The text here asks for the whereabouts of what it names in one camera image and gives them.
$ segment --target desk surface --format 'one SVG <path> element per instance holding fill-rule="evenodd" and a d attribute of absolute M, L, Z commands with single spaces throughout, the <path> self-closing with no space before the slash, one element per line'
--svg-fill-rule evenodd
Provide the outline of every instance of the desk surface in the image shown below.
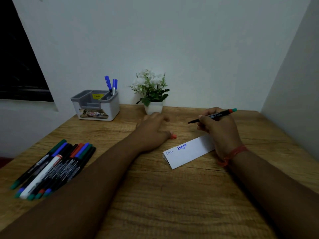
<path fill-rule="evenodd" d="M 210 152 L 177 169 L 162 158 L 169 148 L 203 135 L 187 124 L 202 109 L 164 107 L 171 121 L 163 129 L 177 139 L 140 155 L 125 174 L 97 238 L 276 238 L 271 221 L 240 183 L 219 167 Z M 72 117 L 0 169 L 0 230 L 39 201 L 14 199 L 11 186 L 60 140 L 97 147 L 92 163 L 135 128 L 144 108 L 121 105 L 112 122 Z M 232 114 L 246 146 L 292 178 L 319 193 L 319 163 L 259 112 Z"/>

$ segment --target pen holder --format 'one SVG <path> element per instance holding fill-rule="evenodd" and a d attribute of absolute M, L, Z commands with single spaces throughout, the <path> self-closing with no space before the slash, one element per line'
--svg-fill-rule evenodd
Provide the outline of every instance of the pen holder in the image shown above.
<path fill-rule="evenodd" d="M 118 91 L 85 90 L 71 98 L 81 120 L 112 121 L 120 111 Z"/>

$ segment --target white flower pot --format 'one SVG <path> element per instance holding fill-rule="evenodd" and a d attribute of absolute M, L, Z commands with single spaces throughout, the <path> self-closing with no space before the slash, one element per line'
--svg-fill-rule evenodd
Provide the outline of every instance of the white flower pot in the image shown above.
<path fill-rule="evenodd" d="M 163 101 L 152 101 L 148 106 L 145 106 L 145 111 L 147 115 L 151 115 L 154 112 L 162 113 Z"/>

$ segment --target dark window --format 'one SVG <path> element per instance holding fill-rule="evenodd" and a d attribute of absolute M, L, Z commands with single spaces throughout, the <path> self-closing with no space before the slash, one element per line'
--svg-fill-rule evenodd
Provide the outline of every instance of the dark window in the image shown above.
<path fill-rule="evenodd" d="M 50 101 L 52 95 L 12 0 L 1 0 L 4 51 L 0 99 Z"/>

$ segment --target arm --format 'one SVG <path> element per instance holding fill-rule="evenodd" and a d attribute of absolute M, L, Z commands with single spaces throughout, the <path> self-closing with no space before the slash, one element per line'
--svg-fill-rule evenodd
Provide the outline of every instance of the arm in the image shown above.
<path fill-rule="evenodd" d="M 197 129 L 208 132 L 223 159 L 243 145 L 231 115 L 215 121 L 207 117 L 220 108 L 205 110 Z M 250 151 L 229 161 L 231 171 L 263 206 L 287 238 L 319 238 L 319 194 L 301 185 Z"/>
<path fill-rule="evenodd" d="M 152 150 L 171 132 L 158 132 L 166 116 L 154 113 L 77 177 L 0 232 L 1 238 L 93 238 L 115 189 L 139 153 Z"/>

